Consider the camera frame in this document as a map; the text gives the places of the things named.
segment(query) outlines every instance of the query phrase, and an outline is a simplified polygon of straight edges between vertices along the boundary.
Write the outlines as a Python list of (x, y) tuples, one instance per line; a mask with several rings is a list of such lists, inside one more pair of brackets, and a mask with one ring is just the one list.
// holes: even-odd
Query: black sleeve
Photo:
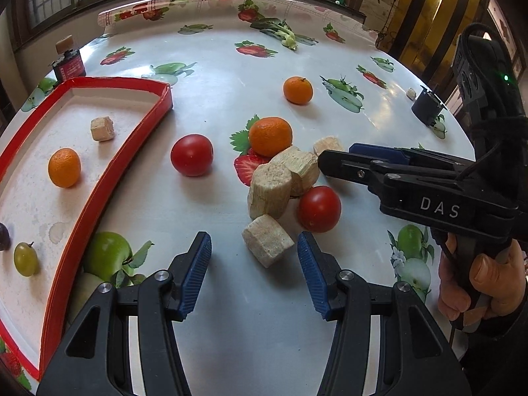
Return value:
[(522, 394), (528, 365), (528, 286), (524, 300), (505, 317), (483, 320), (468, 334), (469, 347), (461, 360), (474, 396)]

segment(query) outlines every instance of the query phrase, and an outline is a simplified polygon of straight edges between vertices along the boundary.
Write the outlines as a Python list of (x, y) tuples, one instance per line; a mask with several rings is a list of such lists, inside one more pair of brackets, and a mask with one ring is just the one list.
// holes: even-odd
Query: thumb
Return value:
[(479, 254), (469, 271), (469, 280), (479, 292), (492, 297), (492, 312), (506, 316), (515, 311), (522, 302), (526, 286), (524, 261), (517, 241), (511, 243), (504, 264)]

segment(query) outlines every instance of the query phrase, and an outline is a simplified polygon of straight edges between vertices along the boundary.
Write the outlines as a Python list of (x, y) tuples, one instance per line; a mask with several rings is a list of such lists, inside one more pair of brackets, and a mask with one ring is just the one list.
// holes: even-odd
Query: human hand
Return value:
[[(445, 246), (454, 252), (456, 237), (448, 234)], [(450, 261), (444, 253), (438, 267), (440, 277), (440, 296), (438, 309), (449, 320), (455, 320), (469, 309), (471, 298), (455, 280)], [(484, 311), (484, 319), (506, 316), (521, 304), (526, 288), (526, 272), (523, 252), (516, 240), (511, 242), (506, 263), (499, 264), (486, 254), (479, 254), (469, 271), (469, 281), (479, 292), (489, 295), (492, 301)]]

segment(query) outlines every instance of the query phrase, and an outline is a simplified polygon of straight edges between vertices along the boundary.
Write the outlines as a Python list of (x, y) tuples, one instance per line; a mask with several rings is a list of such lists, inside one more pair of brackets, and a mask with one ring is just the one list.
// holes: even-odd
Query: black stripe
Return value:
[(424, 81), (424, 83), (427, 83), (432, 79), (432, 76), (435, 74), (436, 70), (442, 63), (442, 60), (444, 59), (444, 56), (449, 50), (449, 47), (451, 46), (451, 43), (455, 38), (455, 34), (457, 33), (458, 28), (460, 27), (460, 23), (462, 22), (462, 19), (464, 19), (464, 14), (466, 13), (468, 3), (469, 0), (457, 1), (457, 5), (455, 6), (455, 10), (451, 15), (449, 23), (447, 24), (447, 28), (444, 31), (442, 40), (440, 40), (440, 43), (438, 44), (434, 55), (432, 56), (431, 60), (429, 61), (429, 64), (427, 64), (426, 69), (421, 75), (421, 79)]
[(426, 0), (411, 0), (405, 18), (403, 18), (403, 22), (389, 51), (389, 55), (394, 59), (399, 59), (405, 49), (405, 45), (409, 41), (425, 2)]

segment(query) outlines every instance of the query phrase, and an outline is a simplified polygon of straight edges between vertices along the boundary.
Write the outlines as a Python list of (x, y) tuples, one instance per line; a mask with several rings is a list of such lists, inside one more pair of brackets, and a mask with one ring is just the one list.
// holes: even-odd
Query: striped golden panel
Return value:
[(451, 16), (455, 11), (458, 0), (442, 0), (438, 7), (438, 12), (432, 22), (431, 28), (429, 29), (427, 36), (417, 52), (414, 61), (408, 66), (415, 75), (420, 76), (423, 70), (427, 67), (434, 55), (444, 32), (451, 20)]
[(396, 37), (398, 30), (400, 29), (403, 19), (407, 13), (407, 10), (412, 0), (398, 0), (398, 3), (393, 8), (394, 15), (389, 23), (388, 33), (382, 42), (379, 44), (379, 48), (385, 52), (388, 52), (391, 48), (392, 41)]
[(458, 31), (455, 34), (455, 38), (453, 39), (449, 50), (445, 53), (445, 56), (442, 59), (442, 62), (440, 63), (440, 66), (435, 71), (435, 74), (432, 76), (429, 85), (440, 83), (444, 79), (446, 74), (451, 70), (451, 61), (453, 60), (453, 56), (455, 55), (457, 37), (460, 35), (460, 33), (462, 33), (466, 26), (473, 22), (475, 14), (477, 13), (477, 8), (479, 7), (479, 2), (480, 0), (469, 0), (466, 12), (464, 13), (464, 19), (460, 23)]
[(409, 40), (407, 41), (407, 44), (405, 45), (405, 48), (403, 49), (403, 52), (399, 58), (400, 62), (405, 67), (411, 67), (414, 59), (418, 55), (418, 51), (421, 49), (427, 34), (429, 33), (429, 29), (432, 26), (441, 1), (442, 0), (425, 1), (420, 15), (418, 16), (418, 20), (414, 25), (411, 36), (409, 37)]

